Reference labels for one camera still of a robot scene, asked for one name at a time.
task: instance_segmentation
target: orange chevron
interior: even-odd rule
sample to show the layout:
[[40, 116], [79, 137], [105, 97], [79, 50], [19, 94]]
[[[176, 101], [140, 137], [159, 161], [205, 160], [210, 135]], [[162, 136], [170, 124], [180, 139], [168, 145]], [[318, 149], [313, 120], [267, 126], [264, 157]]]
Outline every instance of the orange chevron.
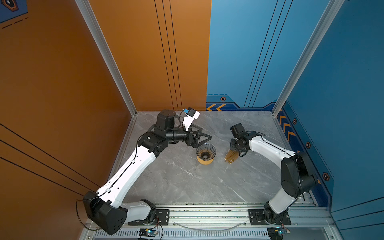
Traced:
[[288, 136], [287, 136], [288, 142], [289, 142], [289, 136], [290, 136], [290, 135], [294, 135], [294, 136], [296, 136], [296, 134], [295, 134], [294, 132], [290, 132], [290, 131], [288, 131]]
[[212, 110], [211, 110], [211, 107], [213, 107], [213, 106], [215, 106], [215, 105], [216, 105], [216, 104], [212, 104], [211, 106], [209, 106], [209, 107], [207, 108], [207, 110], [208, 110], [208, 111], [212, 111]]
[[286, 118], [286, 116], [283, 116], [283, 115], [280, 116], [280, 125], [281, 125], [281, 119], [282, 118]]
[[225, 106], [225, 104], [223, 104], [223, 105], [221, 105], [220, 107], [216, 108], [216, 110], [217, 110], [217, 111], [221, 111], [220, 108], [222, 108], [222, 107], [224, 107], [224, 106]]
[[289, 125], [288, 123], [284, 123], [283, 126], [284, 126], [283, 132], [285, 133], [285, 127], [290, 127], [291, 125]]

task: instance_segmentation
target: brown wall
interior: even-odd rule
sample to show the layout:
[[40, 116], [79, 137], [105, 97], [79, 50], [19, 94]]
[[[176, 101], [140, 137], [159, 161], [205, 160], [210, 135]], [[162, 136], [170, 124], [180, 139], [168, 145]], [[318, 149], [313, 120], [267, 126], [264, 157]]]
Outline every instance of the brown wall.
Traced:
[[[27, 14], [0, 24], [0, 123], [103, 185], [128, 127], [129, 111], [76, 3], [27, 4]], [[0, 139], [98, 189], [2, 126]], [[88, 191], [2, 142], [0, 157], [81, 194]], [[82, 196], [3, 159], [0, 182], [1, 239], [79, 237], [75, 199]], [[85, 221], [82, 205], [79, 210]]]
[[205, 110], [211, 0], [90, 3], [138, 111]]

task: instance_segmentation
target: diagonal black stripe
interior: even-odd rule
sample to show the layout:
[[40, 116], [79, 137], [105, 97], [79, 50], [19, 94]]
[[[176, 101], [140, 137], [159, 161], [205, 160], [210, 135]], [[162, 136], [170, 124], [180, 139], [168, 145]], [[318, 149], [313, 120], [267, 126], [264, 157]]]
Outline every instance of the diagonal black stripe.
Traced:
[[371, 225], [365, 225], [365, 226], [359, 226], [359, 227], [350, 227], [350, 228], [345, 228], [345, 229], [339, 229], [339, 231], [341, 231], [341, 230], [348, 230], [348, 229], [354, 229], [354, 228], [360, 228], [360, 227], [376, 226], [376, 225], [382, 225], [382, 224], [384, 224], [384, 222], [376, 223], [376, 224], [371, 224]]
[[51, 158], [55, 159], [56, 161], [58, 161], [59, 163], [61, 163], [62, 165], [66, 166], [67, 168], [71, 169], [72, 171], [74, 171], [75, 173], [79, 174], [80, 176], [82, 176], [83, 178], [87, 179], [88, 181], [92, 182], [91, 180], [89, 180], [88, 178], [84, 177], [83, 175], [81, 175], [80, 173], [78, 173], [77, 171], [75, 171], [74, 169], [72, 169], [71, 167], [67, 166], [66, 164], [64, 164], [63, 162], [59, 161], [57, 158], [53, 157], [51, 154], [47, 153], [46, 151], [42, 150], [41, 148], [39, 148], [38, 146], [36, 146], [35, 144], [31, 143], [30, 141], [26, 140], [25, 138], [23, 138], [22, 136], [20, 136], [19, 134], [15, 133], [14, 131], [12, 131], [11, 129], [7, 128], [6, 126], [4, 126], [3, 124], [0, 123], [0, 125], [2, 127], [4, 127], [5, 129], [7, 129], [8, 131], [12, 132], [13, 134], [15, 134], [16, 136], [18, 136], [19, 138], [23, 139], [24, 141], [26, 141], [27, 143], [31, 144], [32, 146], [34, 146], [35, 148], [39, 149], [40, 151], [42, 151], [43, 153], [45, 153], [46, 155], [50, 156]]
[[287, 19], [287, 16], [288, 16], [289, 10], [291, 9], [292, 3], [293, 3], [293, 0], [291, 1], [291, 5], [289, 6], [289, 9], [288, 9], [287, 15], [285, 16], [285, 19], [284, 19], [283, 25], [282, 25], [282, 27], [281, 27], [281, 29], [280, 29], [280, 33], [279, 33], [279, 36], [277, 37], [277, 40], [276, 40], [275, 46], [273, 47], [273, 51], [272, 51], [272, 54], [271, 54], [271, 58], [269, 59], [268, 65], [266, 66], [266, 69], [265, 69], [265, 72], [264, 72], [264, 75], [263, 75], [262, 81], [261, 81], [261, 83], [260, 83], [259, 89], [257, 90], [257, 94], [256, 94], [256, 97], [255, 97], [255, 100], [253, 101], [252, 107], [253, 107], [253, 105], [255, 104], [255, 101], [256, 101], [257, 95], [259, 94], [259, 91], [260, 91], [260, 87], [261, 87], [261, 86], [262, 86], [262, 84], [263, 84], [263, 80], [264, 80], [264, 77], [265, 77], [265, 73], [266, 73], [266, 71], [268, 70], [268, 66], [269, 66], [269, 63], [271, 62], [271, 59], [272, 59], [273, 53], [274, 53], [274, 51], [275, 51], [275, 48], [276, 48], [277, 42], [279, 41], [279, 38], [280, 38], [280, 34], [281, 34], [281, 31], [283, 30], [283, 27], [284, 27], [284, 23], [285, 23], [285, 20]]
[[377, 212], [371, 212], [371, 213], [368, 213], [368, 214], [362, 214], [362, 215], [354, 216], [354, 217], [348, 217], [348, 218], [344, 218], [344, 219], [336, 220], [335, 222], [343, 221], [343, 220], [347, 220], [347, 219], [351, 219], [351, 218], [355, 218], [355, 217], [362, 217], [362, 216], [366, 216], [366, 215], [376, 214], [376, 213], [379, 213], [379, 212], [384, 212], [384, 210], [377, 211]]
[[175, 56], [176, 56], [176, 68], [177, 68], [177, 80], [179, 81], [180, 103], [181, 103], [181, 110], [183, 110], [183, 101], [182, 101], [182, 97], [181, 97], [181, 87], [180, 87], [180, 77], [179, 77], [179, 66], [178, 66], [178, 64], [177, 64], [175, 30], [173, 29], [172, 8], [171, 8], [171, 5], [170, 5], [170, 0], [169, 0], [169, 9], [170, 9], [170, 19], [171, 19], [171, 22], [172, 22], [173, 43], [175, 44]]
[[31, 157], [30, 155], [26, 154], [25, 152], [23, 152], [23, 151], [21, 151], [21, 150], [19, 150], [19, 149], [15, 148], [15, 147], [13, 147], [12, 145], [10, 145], [10, 144], [8, 144], [8, 143], [4, 142], [3, 140], [1, 140], [1, 139], [0, 139], [0, 142], [2, 142], [2, 143], [4, 143], [4, 144], [6, 144], [6, 145], [8, 145], [8, 146], [10, 146], [11, 148], [13, 148], [13, 149], [15, 149], [15, 150], [17, 150], [17, 151], [21, 152], [22, 154], [24, 154], [24, 155], [26, 155], [26, 156], [28, 156], [28, 157], [32, 158], [33, 160], [35, 160], [35, 161], [37, 161], [37, 162], [39, 162], [39, 163], [43, 164], [43, 165], [44, 165], [44, 166], [46, 166], [47, 168], [54, 170], [55, 172], [57, 172], [57, 173], [59, 173], [59, 174], [63, 175], [64, 177], [66, 177], [66, 178], [68, 178], [68, 179], [71, 179], [72, 181], [74, 181], [75, 183], [78, 183], [78, 184], [80, 184], [81, 186], [85, 187], [86, 189], [93, 191], [92, 189], [90, 189], [90, 188], [88, 188], [88, 187], [86, 187], [86, 186], [82, 185], [81, 183], [79, 183], [79, 182], [77, 182], [77, 181], [73, 180], [72, 178], [70, 178], [70, 177], [68, 177], [68, 176], [66, 176], [66, 175], [64, 175], [64, 174], [62, 174], [61, 172], [59, 172], [59, 171], [57, 171], [57, 170], [53, 169], [52, 167], [50, 167], [50, 166], [48, 166], [48, 165], [46, 165], [46, 164], [44, 164], [44, 163], [40, 162], [40, 161], [39, 161], [39, 160], [37, 160], [36, 158], [34, 158], [34, 157]]
[[266, 37], [267, 37], [267, 35], [268, 35], [269, 28], [270, 28], [270, 26], [271, 26], [272, 19], [273, 19], [273, 16], [274, 16], [274, 14], [275, 14], [275, 10], [276, 10], [276, 6], [277, 6], [277, 3], [278, 3], [278, 2], [279, 2], [279, 0], [276, 1], [276, 5], [275, 5], [275, 8], [274, 8], [273, 13], [272, 13], [271, 21], [269, 22], [268, 30], [266, 31], [266, 34], [265, 34], [265, 38], [264, 38], [264, 42], [263, 42], [262, 49], [261, 49], [261, 51], [260, 51], [259, 59], [257, 60], [257, 64], [256, 64], [256, 67], [255, 67], [255, 71], [254, 71], [254, 73], [253, 73], [253, 77], [252, 77], [252, 81], [251, 81], [251, 84], [249, 85], [249, 89], [248, 89], [247, 97], [245, 98], [244, 108], [245, 108], [245, 104], [247, 103], [247, 99], [248, 99], [249, 92], [251, 91], [251, 86], [252, 86], [253, 78], [255, 77], [256, 69], [257, 69], [257, 66], [259, 65], [259, 61], [260, 61], [260, 57], [261, 57], [262, 52], [263, 52], [263, 48], [264, 48], [264, 44], [265, 44], [265, 40], [266, 40]]
[[263, 66], [264, 66], [266, 57], [267, 57], [267, 55], [268, 55], [269, 48], [271, 47], [271, 43], [272, 43], [272, 40], [273, 40], [273, 36], [275, 35], [277, 25], [279, 24], [280, 17], [281, 17], [281, 13], [283, 12], [283, 9], [284, 9], [284, 6], [285, 6], [285, 2], [286, 2], [286, 0], [284, 0], [284, 4], [283, 4], [283, 7], [281, 8], [279, 18], [277, 19], [277, 23], [276, 23], [276, 26], [275, 26], [275, 30], [273, 31], [273, 34], [272, 34], [272, 37], [271, 37], [271, 41], [269, 42], [269, 46], [268, 46], [268, 49], [267, 49], [267, 51], [266, 51], [266, 54], [265, 54], [265, 58], [264, 58], [262, 67], [260, 68], [259, 76], [257, 77], [257, 81], [256, 81], [256, 84], [255, 84], [255, 88], [253, 89], [253, 92], [252, 92], [252, 95], [251, 95], [251, 99], [249, 100], [248, 107], [250, 106], [251, 101], [252, 101], [253, 94], [255, 93], [255, 89], [256, 89], [256, 86], [257, 86], [257, 82], [259, 81], [260, 74], [261, 74], [261, 72], [262, 72], [262, 70], [263, 70]]
[[[48, 178], [46, 178], [46, 177], [43, 177], [43, 176], [41, 176], [41, 175], [39, 175], [39, 174], [37, 174], [37, 173], [35, 173], [35, 172], [32, 172], [31, 170], [28, 170], [28, 169], [26, 169], [25, 167], [22, 167], [22, 166], [20, 166], [20, 165], [17, 165], [16, 163], [13, 163], [13, 162], [11, 162], [11, 161], [9, 161], [9, 160], [3, 158], [3, 157], [0, 157], [0, 158], [3, 159], [4, 161], [7, 161], [7, 162], [9, 162], [9, 163], [15, 165], [15, 166], [18, 166], [18, 167], [20, 167], [20, 168], [22, 168], [22, 169], [24, 169], [24, 170], [27, 170], [28, 172], [33, 173], [34, 175], [37, 175], [37, 176], [42, 177], [42, 178], [44, 178], [44, 179], [46, 179], [46, 180], [48, 180], [48, 181], [50, 181], [50, 182], [53, 182], [54, 184], [57, 184], [57, 185], [59, 185], [59, 186], [61, 186], [61, 187], [64, 187], [63, 185], [61, 185], [61, 184], [59, 184], [59, 183], [57, 183], [57, 182], [54, 182], [54, 181], [52, 181], [52, 180], [50, 180], [50, 179], [48, 179]], [[78, 193], [78, 192], [76, 192], [76, 191], [74, 191], [74, 190], [72, 190], [72, 189], [69, 189], [69, 188], [67, 188], [67, 187], [64, 187], [64, 188], [65, 188], [65, 189], [68, 189], [68, 190], [70, 190], [70, 191], [72, 191], [72, 192], [74, 192], [74, 193], [77, 193], [77, 194], [79, 194], [79, 195], [81, 195], [81, 196], [83, 196], [83, 194], [80, 194], [80, 193]]]
[[156, 7], [156, 0], [153, 0], [155, 2], [155, 9], [156, 9], [156, 16], [157, 16], [157, 23], [159, 24], [159, 32], [160, 32], [160, 39], [161, 39], [161, 46], [163, 47], [163, 54], [164, 54], [164, 62], [166, 64], [166, 71], [167, 71], [167, 78], [168, 78], [168, 85], [169, 85], [169, 93], [170, 93], [170, 99], [172, 101], [172, 108], [175, 110], [175, 107], [173, 105], [173, 98], [172, 98], [172, 91], [170, 89], [170, 82], [169, 82], [169, 75], [168, 75], [168, 68], [167, 68], [167, 61], [166, 61], [166, 53], [164, 52], [164, 45], [163, 45], [163, 38], [161, 37], [161, 30], [160, 30], [160, 21], [159, 21], [159, 15], [157, 13], [157, 7]]
[[350, 208], [350, 207], [356, 207], [356, 206], [358, 206], [358, 205], [361, 205], [361, 204], [366, 204], [366, 203], [368, 203], [368, 202], [373, 202], [373, 201], [376, 201], [376, 200], [379, 200], [379, 199], [383, 199], [384, 197], [379, 197], [379, 198], [376, 198], [376, 199], [373, 199], [373, 200], [369, 200], [369, 201], [366, 201], [366, 202], [362, 202], [362, 203], [359, 203], [359, 204], [355, 204], [355, 205], [352, 205], [352, 206], [349, 206], [349, 207], [345, 207], [345, 208], [343, 208], [343, 209], [339, 209], [339, 210], [336, 210], [336, 211], [333, 211], [333, 212], [337, 212], [337, 211], [341, 211], [341, 210], [344, 210], [344, 209], [348, 209], [348, 208]]
[[175, 75], [173, 74], [172, 56], [171, 56], [171, 54], [170, 54], [170, 46], [169, 46], [169, 37], [168, 37], [168, 28], [167, 28], [166, 11], [165, 11], [165, 9], [164, 9], [164, 1], [161, 0], [161, 2], [163, 3], [164, 21], [166, 22], [166, 32], [167, 32], [167, 40], [168, 40], [169, 59], [170, 59], [170, 67], [171, 67], [171, 69], [172, 69], [173, 87], [175, 88], [176, 106], [177, 106], [177, 110], [179, 110], [179, 103], [178, 103], [178, 101], [177, 101], [177, 94], [176, 94]]

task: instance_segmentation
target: dark blue wall panel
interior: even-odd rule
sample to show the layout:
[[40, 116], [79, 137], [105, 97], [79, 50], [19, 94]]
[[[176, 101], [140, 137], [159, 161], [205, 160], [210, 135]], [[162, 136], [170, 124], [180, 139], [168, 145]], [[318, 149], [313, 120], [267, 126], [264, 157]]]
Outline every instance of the dark blue wall panel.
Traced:
[[[384, 197], [383, 12], [384, 1], [346, 0], [288, 98], [334, 179], [335, 218], [354, 217], [340, 221], [341, 229], [384, 218], [358, 217], [383, 210], [380, 200], [365, 203]], [[344, 237], [353, 236], [346, 231]]]
[[228, 95], [241, 108], [275, 101], [327, 4], [213, 0], [207, 95]]

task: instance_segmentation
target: robotic arm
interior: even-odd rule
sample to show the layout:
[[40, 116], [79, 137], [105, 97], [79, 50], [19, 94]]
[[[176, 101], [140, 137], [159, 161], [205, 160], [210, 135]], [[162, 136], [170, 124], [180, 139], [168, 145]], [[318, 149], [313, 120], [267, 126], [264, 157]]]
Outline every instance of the robotic arm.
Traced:
[[266, 140], [262, 134], [253, 131], [245, 131], [241, 123], [232, 126], [230, 150], [244, 156], [249, 150], [258, 152], [271, 160], [281, 169], [281, 189], [264, 205], [265, 221], [275, 224], [282, 221], [298, 197], [313, 188], [316, 174], [308, 155], [300, 152], [289, 151]]
[[[192, 124], [193, 120], [199, 117], [199, 112], [188, 108], [180, 115], [184, 116], [183, 122], [180, 122], [180, 117], [174, 111], [162, 110], [157, 116], [156, 124], [137, 140], [137, 146], [126, 163], [96, 193], [89, 191], [83, 197], [88, 217], [108, 234], [114, 234], [127, 222], [153, 221], [156, 206], [148, 200], [126, 204], [125, 208], [120, 205], [140, 174], [168, 144], [182, 141], [187, 146], [197, 148], [212, 138], [202, 133], [200, 127]], [[175, 118], [180, 122], [178, 127], [175, 127]], [[200, 141], [201, 136], [207, 139]]]

